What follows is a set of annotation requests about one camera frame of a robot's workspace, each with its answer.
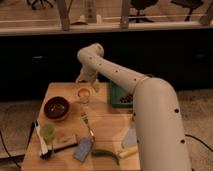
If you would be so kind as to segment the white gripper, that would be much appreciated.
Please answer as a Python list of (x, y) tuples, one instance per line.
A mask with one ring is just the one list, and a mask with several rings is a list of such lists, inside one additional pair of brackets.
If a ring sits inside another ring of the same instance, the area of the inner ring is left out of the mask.
[(76, 78), (75, 83), (82, 83), (84, 81), (92, 82), (92, 88), (96, 93), (99, 92), (100, 86), (99, 81), (97, 79), (98, 72), (91, 69), (90, 67), (83, 66), (80, 71), (80, 75)]

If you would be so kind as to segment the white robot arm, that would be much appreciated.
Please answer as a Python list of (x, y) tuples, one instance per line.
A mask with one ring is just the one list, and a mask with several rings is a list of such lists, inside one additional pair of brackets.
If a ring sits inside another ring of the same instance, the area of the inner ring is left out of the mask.
[(80, 49), (77, 58), (80, 81), (93, 82), (102, 74), (133, 95), (142, 171), (191, 171), (179, 101), (167, 81), (106, 60), (98, 43)]

